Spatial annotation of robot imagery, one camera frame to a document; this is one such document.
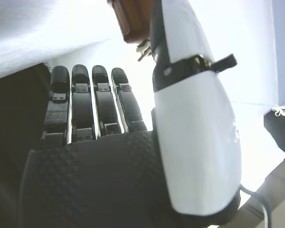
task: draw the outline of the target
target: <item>black lever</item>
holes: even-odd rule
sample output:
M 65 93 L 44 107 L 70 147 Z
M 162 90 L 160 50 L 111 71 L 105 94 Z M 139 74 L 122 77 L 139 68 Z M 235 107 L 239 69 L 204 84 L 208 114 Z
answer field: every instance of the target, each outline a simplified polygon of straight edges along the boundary
M 90 79 L 84 65 L 72 70 L 72 127 L 72 142 L 96 139 Z
M 103 66 L 94 66 L 92 80 L 100 136 L 121 133 L 108 74 Z
M 112 70 L 113 91 L 125 132 L 146 131 L 141 110 L 129 85 L 128 78 L 121 68 Z
M 41 136 L 41 149 L 56 148 L 67 143 L 70 76 L 67 68 L 56 66 L 51 76 L 51 91 Z

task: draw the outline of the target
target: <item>gray cable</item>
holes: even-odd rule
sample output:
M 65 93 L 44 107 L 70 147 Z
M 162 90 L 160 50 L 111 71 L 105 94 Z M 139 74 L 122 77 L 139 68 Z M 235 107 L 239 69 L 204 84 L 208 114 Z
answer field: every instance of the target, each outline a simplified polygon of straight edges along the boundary
M 271 228 L 271 208 L 268 203 L 268 201 L 265 199 L 264 196 L 261 194 L 250 191 L 246 189 L 243 185 L 240 186 L 240 190 L 243 191 L 244 193 L 256 198 L 262 205 L 263 213 L 264 213 L 264 222 L 265 222 L 265 228 Z

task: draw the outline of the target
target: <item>cable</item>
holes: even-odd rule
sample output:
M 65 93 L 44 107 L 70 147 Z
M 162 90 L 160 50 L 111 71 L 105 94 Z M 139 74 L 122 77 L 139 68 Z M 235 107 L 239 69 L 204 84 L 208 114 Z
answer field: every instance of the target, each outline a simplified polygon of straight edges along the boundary
M 256 198 L 261 203 L 263 213 L 264 213 L 265 228 L 271 228 L 271 223 L 272 223 L 271 222 L 271 208 L 270 208 L 268 201 L 265 199 L 265 197 L 257 192 L 246 189 L 243 185 L 240 186 L 240 190 Z

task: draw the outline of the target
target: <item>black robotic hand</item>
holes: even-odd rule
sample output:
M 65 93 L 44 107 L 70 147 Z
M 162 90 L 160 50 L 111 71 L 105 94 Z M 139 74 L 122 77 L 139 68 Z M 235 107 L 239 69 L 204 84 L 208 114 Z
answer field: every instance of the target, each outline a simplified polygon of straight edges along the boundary
M 53 70 L 41 150 L 30 151 L 22 178 L 20 228 L 199 228 L 231 220 L 239 194 L 215 215 L 174 211 L 155 125 L 146 131 L 124 71 L 112 71 L 123 134 L 104 67 L 93 68 L 92 82 L 98 134 L 87 69 L 76 65 L 71 85 L 65 67 Z M 67 144 L 70 109 L 72 143 Z

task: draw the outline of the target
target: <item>brown leather object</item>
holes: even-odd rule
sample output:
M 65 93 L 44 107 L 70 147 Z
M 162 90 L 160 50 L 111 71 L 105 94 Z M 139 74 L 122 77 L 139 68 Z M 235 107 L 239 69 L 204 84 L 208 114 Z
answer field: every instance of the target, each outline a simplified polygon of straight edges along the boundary
M 109 0 L 108 2 L 112 2 L 125 42 L 141 43 L 149 39 L 150 19 L 156 0 Z

